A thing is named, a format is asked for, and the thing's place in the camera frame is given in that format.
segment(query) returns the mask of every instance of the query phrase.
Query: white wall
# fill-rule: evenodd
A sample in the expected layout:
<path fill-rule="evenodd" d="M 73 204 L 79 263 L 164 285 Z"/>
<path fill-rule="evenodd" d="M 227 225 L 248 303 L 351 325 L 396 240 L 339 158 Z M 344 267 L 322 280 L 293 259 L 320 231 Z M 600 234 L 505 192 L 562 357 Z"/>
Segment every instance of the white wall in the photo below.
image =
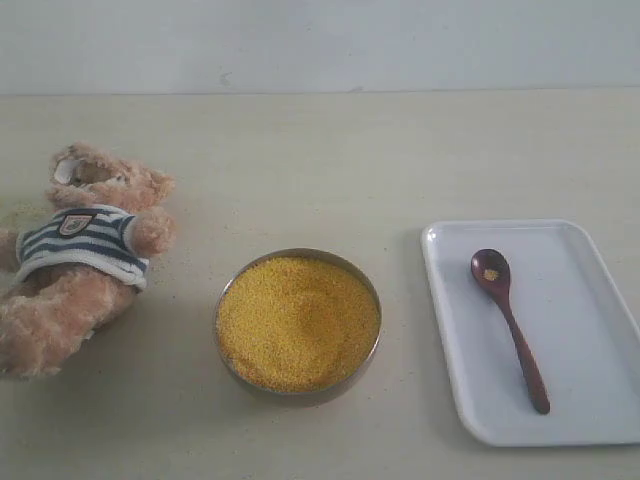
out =
<path fill-rule="evenodd" d="M 0 93 L 640 85 L 640 0 L 0 0 Z"/>

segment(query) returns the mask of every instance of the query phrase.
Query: badge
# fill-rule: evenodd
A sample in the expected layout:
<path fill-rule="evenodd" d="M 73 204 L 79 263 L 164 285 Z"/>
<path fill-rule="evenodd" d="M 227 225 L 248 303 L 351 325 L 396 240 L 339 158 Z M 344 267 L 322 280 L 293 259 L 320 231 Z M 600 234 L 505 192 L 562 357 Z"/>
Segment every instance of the badge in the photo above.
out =
<path fill-rule="evenodd" d="M 91 223 L 93 215 L 67 215 L 64 217 L 58 233 L 63 237 L 72 237 L 77 235 Z"/>

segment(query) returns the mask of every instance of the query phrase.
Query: teddy bear head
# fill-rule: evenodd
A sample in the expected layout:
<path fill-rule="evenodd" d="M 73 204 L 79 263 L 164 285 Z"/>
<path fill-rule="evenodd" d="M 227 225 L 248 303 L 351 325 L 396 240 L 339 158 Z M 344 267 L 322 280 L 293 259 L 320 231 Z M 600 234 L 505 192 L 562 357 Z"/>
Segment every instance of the teddy bear head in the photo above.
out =
<path fill-rule="evenodd" d="M 75 143 L 55 155 L 47 197 L 57 209 L 103 204 L 130 213 L 147 210 L 173 190 L 168 175 Z"/>

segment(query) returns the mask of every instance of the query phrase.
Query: blue and white striped shirt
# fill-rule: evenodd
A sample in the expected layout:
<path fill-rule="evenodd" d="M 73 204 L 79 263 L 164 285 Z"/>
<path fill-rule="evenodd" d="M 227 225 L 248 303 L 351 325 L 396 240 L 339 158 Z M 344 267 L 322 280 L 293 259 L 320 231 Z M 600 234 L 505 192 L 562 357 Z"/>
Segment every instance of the blue and white striped shirt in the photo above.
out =
<path fill-rule="evenodd" d="M 24 281 L 39 268 L 81 263 L 143 290 L 149 260 L 138 257 L 131 247 L 135 218 L 108 205 L 56 212 L 45 226 L 18 237 L 20 270 L 15 282 Z"/>

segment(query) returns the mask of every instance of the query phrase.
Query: teddy bear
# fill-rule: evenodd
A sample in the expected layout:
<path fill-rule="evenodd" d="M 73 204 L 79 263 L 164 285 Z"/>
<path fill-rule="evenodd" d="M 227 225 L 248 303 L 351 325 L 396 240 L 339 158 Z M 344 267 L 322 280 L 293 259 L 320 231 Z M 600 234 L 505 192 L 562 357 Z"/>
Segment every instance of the teddy bear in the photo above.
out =
<path fill-rule="evenodd" d="M 159 206 L 174 180 L 76 143 L 53 156 L 50 220 L 0 229 L 0 269 L 14 273 L 0 297 L 0 377 L 57 373 L 95 330 L 146 287 L 149 259 L 176 236 Z"/>

